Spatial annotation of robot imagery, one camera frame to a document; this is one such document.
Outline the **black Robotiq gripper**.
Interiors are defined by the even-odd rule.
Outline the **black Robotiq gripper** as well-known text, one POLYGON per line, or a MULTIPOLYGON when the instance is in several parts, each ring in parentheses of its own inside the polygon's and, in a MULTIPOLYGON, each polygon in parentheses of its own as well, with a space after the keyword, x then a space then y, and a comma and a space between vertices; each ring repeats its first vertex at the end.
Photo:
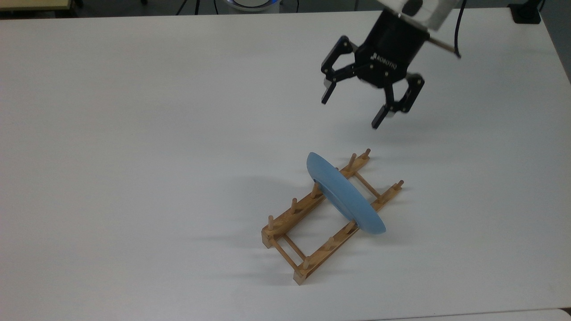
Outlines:
POLYGON ((341 36, 321 65, 326 86, 321 99, 322 104, 328 102, 337 82, 357 75, 362 81, 384 89, 385 104, 371 122, 373 129, 378 129, 389 114, 408 113, 425 81, 420 74, 407 73, 407 69, 429 36, 425 29, 409 24, 389 10, 384 10, 380 14, 358 49, 347 36, 341 36), (349 53, 356 53, 355 63, 335 70, 334 63, 337 59, 349 53), (402 99, 396 101, 393 84, 403 78, 408 87, 402 99))

